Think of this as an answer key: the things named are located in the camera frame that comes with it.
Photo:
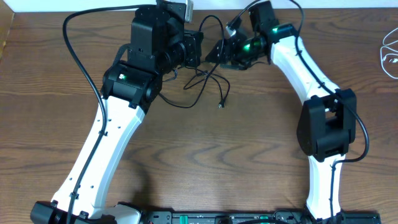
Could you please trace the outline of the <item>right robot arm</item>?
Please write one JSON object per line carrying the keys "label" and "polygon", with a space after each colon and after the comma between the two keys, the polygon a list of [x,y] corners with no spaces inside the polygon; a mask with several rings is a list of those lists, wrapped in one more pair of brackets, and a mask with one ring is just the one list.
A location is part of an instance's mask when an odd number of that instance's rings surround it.
{"label": "right robot arm", "polygon": [[338,194],[341,167],[356,135],[356,95],[342,90],[322,72],[305,49],[301,28],[281,24],[270,1],[253,1],[245,11],[254,37],[240,32],[241,16],[237,15],[226,25],[229,37],[219,40],[205,60],[246,70],[266,57],[282,71],[302,104],[296,135],[310,165],[306,201],[310,220],[346,223]]}

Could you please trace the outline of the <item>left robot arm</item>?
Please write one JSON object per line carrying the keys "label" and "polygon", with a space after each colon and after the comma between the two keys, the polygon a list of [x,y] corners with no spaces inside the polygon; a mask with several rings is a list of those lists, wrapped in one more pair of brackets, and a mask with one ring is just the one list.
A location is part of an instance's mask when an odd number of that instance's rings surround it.
{"label": "left robot arm", "polygon": [[36,202],[34,223],[139,223],[142,213],[106,197],[122,154],[162,89],[165,74],[200,63],[201,32],[184,28],[192,1],[157,1],[134,7],[131,40],[122,45],[95,90],[98,110],[91,131],[62,186]]}

